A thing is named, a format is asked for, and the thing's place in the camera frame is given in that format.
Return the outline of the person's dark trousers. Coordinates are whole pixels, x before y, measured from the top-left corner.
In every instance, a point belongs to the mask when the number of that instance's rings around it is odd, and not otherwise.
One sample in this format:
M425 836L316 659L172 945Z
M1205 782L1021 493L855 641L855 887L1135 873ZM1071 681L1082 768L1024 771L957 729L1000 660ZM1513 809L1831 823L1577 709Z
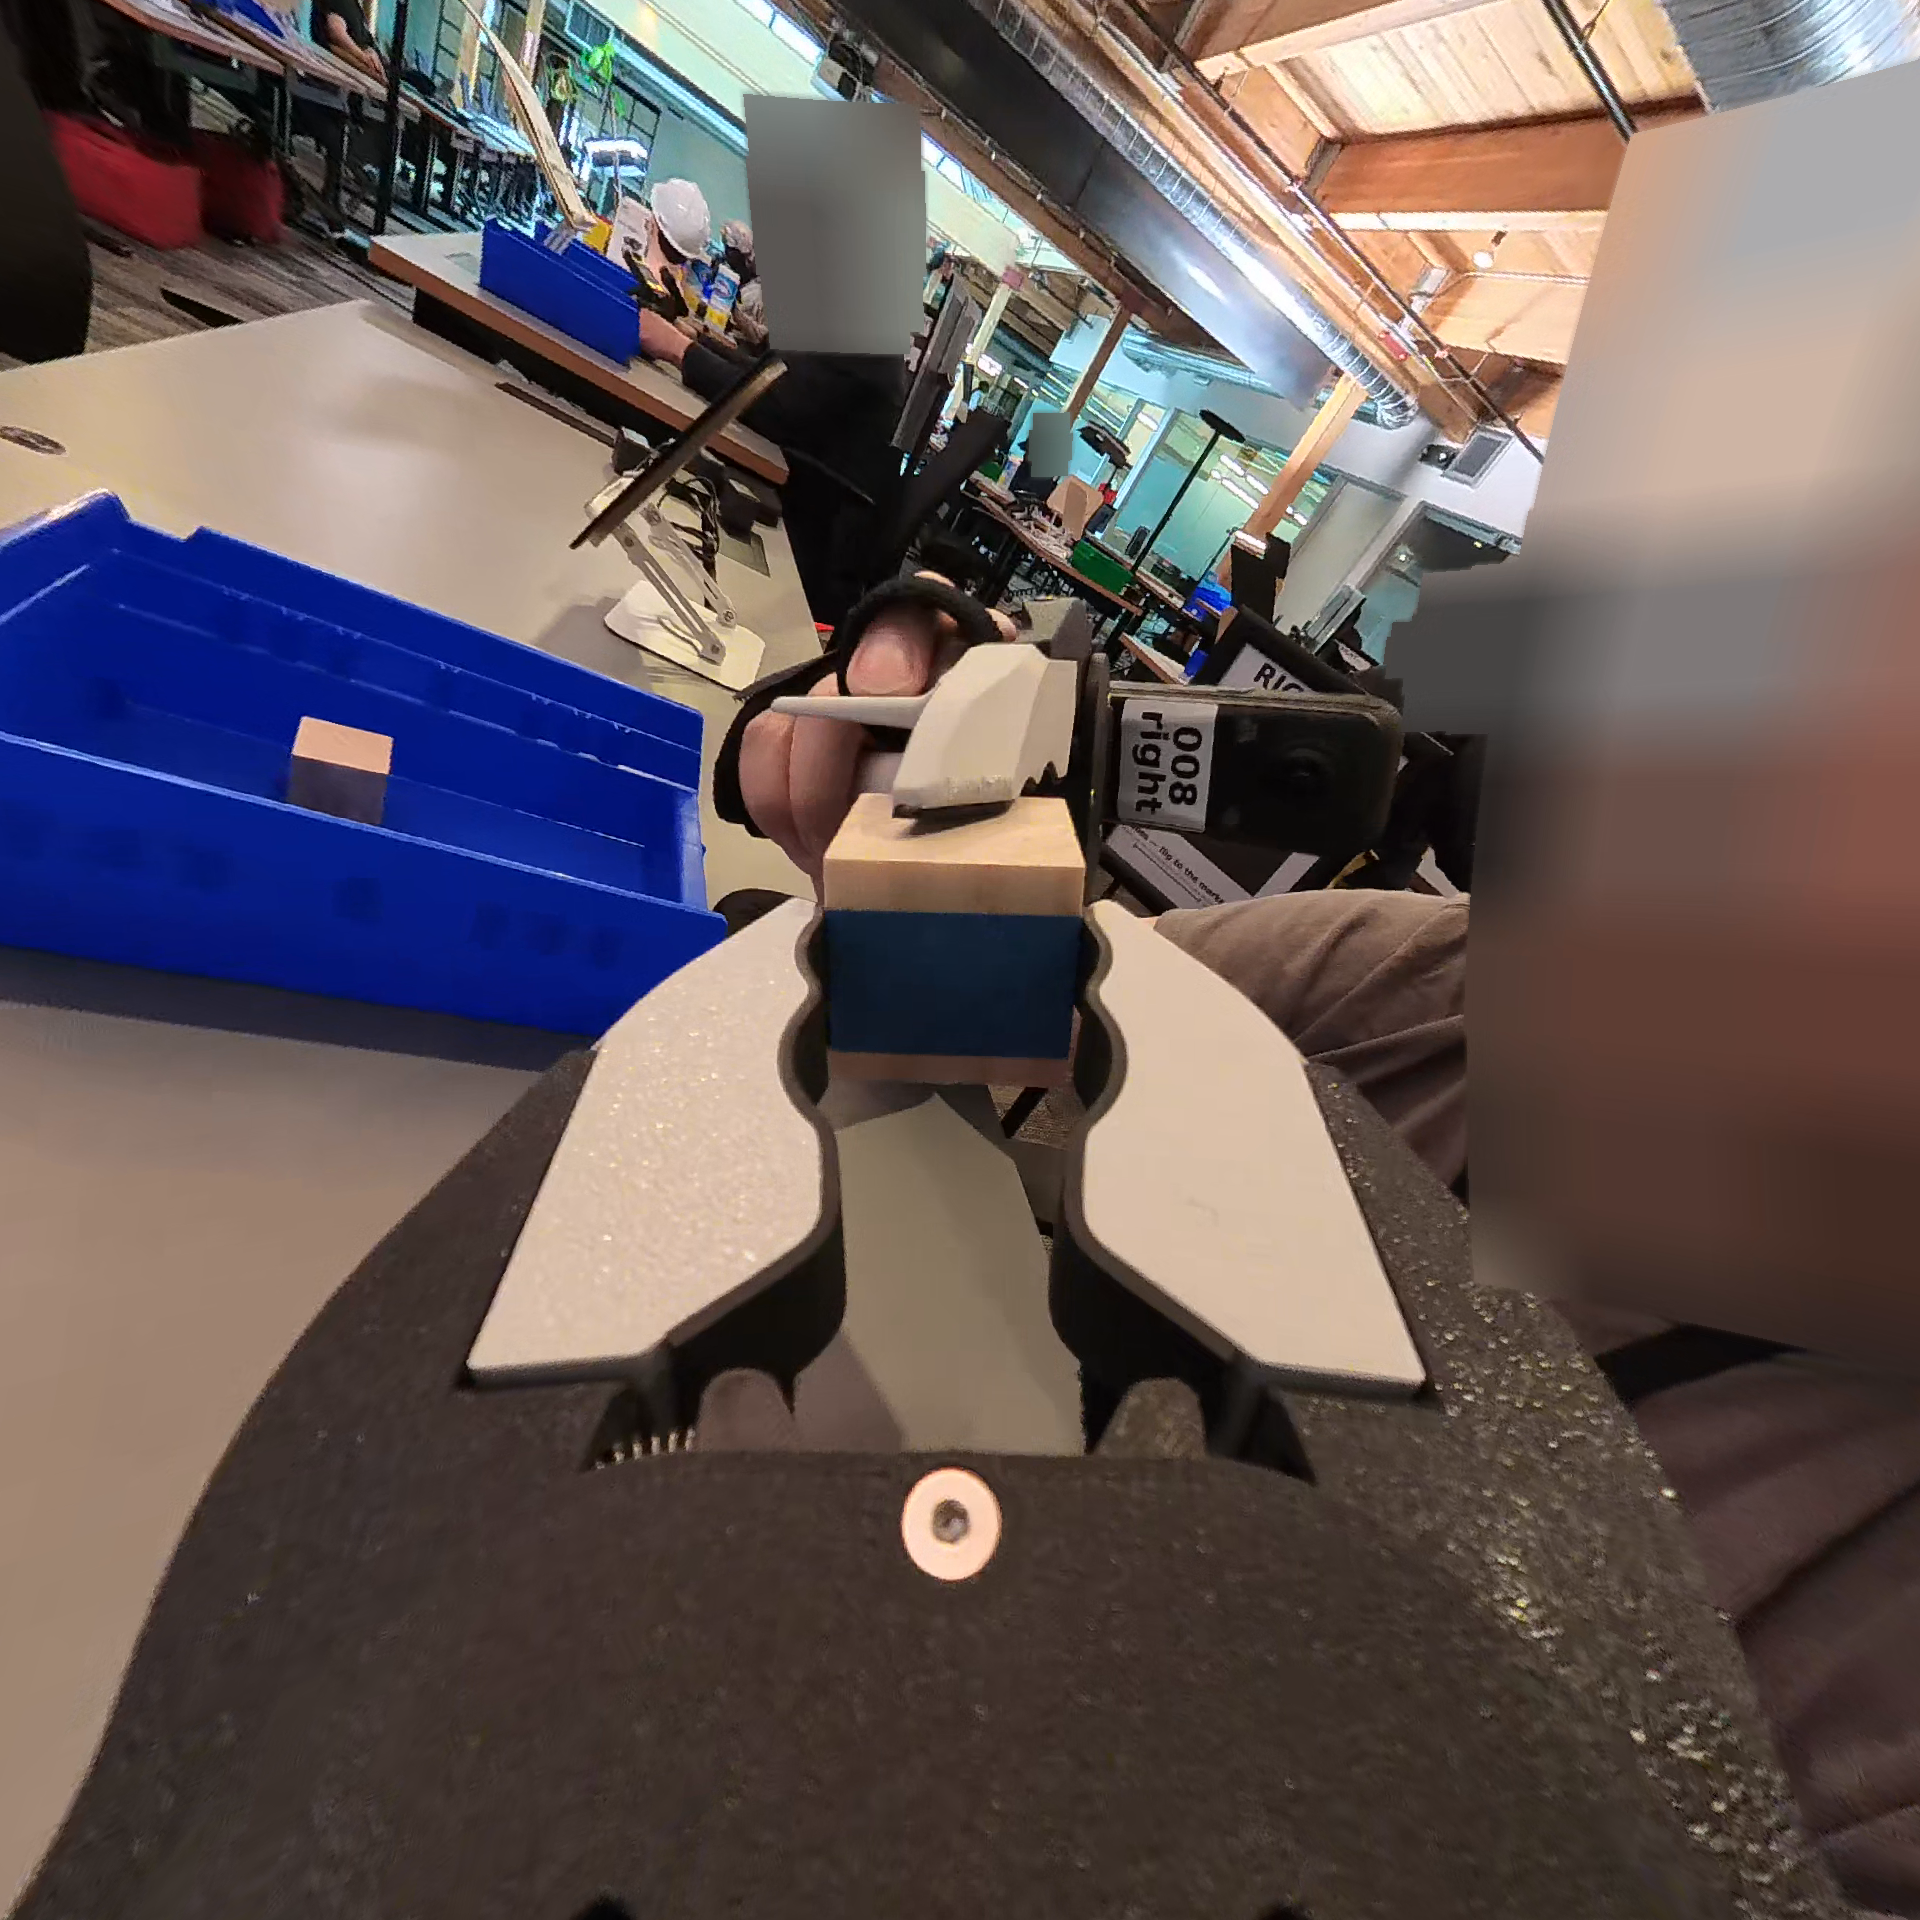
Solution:
M1733 1625L1793 1799L1865 1916L1919 1916L1919 1382L1564 1304Z

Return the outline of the blue-striped wooden cube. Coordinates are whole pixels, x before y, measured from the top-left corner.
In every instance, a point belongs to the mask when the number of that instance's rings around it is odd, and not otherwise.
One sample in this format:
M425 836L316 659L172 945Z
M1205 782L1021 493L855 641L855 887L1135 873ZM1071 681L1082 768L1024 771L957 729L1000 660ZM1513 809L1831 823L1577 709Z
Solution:
M1088 862L1066 799L932 823L863 796L823 854L820 904L836 1071L1066 1080L1088 937Z
M384 824L393 735L304 715L295 729L283 799L331 817Z

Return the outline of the black office chair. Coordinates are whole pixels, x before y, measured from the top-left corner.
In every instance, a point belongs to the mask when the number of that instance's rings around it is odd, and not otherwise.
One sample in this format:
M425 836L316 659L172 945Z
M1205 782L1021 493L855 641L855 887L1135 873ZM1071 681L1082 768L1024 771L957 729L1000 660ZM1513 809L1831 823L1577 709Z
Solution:
M973 408L914 471L892 469L866 491L839 481L844 501L827 516L823 582L808 587L816 625L836 625L866 591L901 576L937 515L961 499L964 481L991 457L1007 449L1010 435L1007 415Z

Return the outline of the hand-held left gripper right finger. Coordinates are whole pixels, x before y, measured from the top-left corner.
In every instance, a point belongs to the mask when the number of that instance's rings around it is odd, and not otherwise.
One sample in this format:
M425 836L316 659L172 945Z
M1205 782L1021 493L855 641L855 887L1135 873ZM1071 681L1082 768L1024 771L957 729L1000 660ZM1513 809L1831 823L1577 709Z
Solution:
M1088 972L1048 1309L1105 1427L1186 1385L1211 1449L1287 1391L1416 1401L1424 1358L1306 1059L1232 983L1111 903Z

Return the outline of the red storage bin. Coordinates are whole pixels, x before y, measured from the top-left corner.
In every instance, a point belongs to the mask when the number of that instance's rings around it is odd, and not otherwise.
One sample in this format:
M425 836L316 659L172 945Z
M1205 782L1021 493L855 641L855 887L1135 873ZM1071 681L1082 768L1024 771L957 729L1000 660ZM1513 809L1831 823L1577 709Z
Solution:
M207 236L249 247L281 245L285 193L272 148L255 132L197 128L189 150Z
M197 249L202 169L96 117L47 112L55 156L80 215L149 249Z

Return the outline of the black display board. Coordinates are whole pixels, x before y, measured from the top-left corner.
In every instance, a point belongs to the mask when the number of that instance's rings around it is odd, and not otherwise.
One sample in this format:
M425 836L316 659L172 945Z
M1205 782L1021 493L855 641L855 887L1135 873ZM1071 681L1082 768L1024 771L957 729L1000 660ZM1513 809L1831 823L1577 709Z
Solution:
M787 373L787 360L777 352L764 353L755 365L745 367L739 379L719 398L708 399L697 419L683 427L671 444L653 453L642 465L621 473L588 503L588 523L568 543L580 548L585 543L602 543L613 529L635 515L640 504L651 501L671 480L680 477L683 469L721 436Z

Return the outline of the wooden-edged work table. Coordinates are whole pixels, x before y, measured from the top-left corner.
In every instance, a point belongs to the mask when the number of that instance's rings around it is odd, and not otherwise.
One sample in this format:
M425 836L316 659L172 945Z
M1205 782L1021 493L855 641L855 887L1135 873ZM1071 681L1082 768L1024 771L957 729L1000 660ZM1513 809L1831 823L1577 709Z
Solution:
M617 363L487 293L480 231L379 236L368 241L368 264L411 293L417 326L525 373L608 425L685 427L704 408L673 367Z

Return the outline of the blue plastic bin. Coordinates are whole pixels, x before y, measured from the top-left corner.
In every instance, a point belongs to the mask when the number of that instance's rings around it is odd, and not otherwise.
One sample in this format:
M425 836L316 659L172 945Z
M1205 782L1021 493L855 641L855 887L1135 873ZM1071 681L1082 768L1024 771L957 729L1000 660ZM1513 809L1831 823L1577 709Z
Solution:
M489 219L479 280L493 300L619 365L640 353L635 277L579 238L556 252L546 228L528 232Z
M683 704L113 493L2 601L7 945L595 1037L724 933ZM308 713L384 824L285 804Z

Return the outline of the white stand base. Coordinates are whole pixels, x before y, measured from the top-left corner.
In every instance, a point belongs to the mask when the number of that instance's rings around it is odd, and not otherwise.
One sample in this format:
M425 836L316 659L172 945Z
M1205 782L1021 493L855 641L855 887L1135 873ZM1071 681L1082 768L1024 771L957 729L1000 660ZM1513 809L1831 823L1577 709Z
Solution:
M604 613L605 629L632 646L729 692L761 673L764 638L737 613L715 577L715 550L656 503L615 528L633 577Z

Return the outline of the person's right hand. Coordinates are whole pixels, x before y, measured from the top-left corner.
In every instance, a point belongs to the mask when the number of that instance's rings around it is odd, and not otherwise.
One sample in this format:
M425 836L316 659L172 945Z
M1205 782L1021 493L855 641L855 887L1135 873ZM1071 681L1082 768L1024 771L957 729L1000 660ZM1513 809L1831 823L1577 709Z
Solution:
M820 660L809 696L920 696L947 669L957 638L949 613L901 603L879 613L855 649ZM751 824L769 836L809 878L823 873L825 852L866 790L866 763L879 755L873 734L819 715L761 711L743 729L737 782Z

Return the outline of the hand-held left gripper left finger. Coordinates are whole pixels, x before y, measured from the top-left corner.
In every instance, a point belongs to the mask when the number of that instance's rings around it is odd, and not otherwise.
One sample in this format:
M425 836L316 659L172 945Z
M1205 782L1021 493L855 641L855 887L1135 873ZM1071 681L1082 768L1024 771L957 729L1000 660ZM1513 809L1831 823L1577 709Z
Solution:
M845 1315L820 935L816 903L781 900L597 1043L469 1349L474 1382L613 1381L644 1432L695 1427L731 1372L793 1396Z

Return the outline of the framed tag sign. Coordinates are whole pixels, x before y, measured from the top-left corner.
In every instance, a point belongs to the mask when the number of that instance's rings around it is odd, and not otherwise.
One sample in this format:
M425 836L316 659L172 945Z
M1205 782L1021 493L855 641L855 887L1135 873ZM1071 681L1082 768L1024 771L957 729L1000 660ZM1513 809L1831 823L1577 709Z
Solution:
M1117 644L1101 860L1152 904L1330 887L1385 848L1409 761L1402 685L1232 608L1194 663Z

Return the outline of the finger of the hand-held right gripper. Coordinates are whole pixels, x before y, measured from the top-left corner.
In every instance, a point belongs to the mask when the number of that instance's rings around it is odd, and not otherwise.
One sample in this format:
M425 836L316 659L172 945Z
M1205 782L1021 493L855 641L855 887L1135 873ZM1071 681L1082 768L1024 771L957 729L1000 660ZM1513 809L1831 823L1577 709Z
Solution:
M991 809L1073 763L1082 673L1036 644L967 649L932 685L908 732L895 813Z

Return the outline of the silver ventilation duct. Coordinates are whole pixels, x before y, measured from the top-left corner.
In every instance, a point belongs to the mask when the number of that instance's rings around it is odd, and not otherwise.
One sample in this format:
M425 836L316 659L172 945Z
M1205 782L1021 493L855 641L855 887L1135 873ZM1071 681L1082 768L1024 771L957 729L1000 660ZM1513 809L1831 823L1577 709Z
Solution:
M1919 60L1915 1L1661 1L1709 112Z

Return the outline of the person's grey-brown shirt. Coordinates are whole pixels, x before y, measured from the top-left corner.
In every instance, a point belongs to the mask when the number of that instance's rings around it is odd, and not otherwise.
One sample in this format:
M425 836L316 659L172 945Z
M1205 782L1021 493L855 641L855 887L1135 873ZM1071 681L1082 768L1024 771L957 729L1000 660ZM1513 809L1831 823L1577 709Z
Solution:
M1341 1071L1468 1197L1471 912L1471 896L1329 888L1173 909L1156 931Z

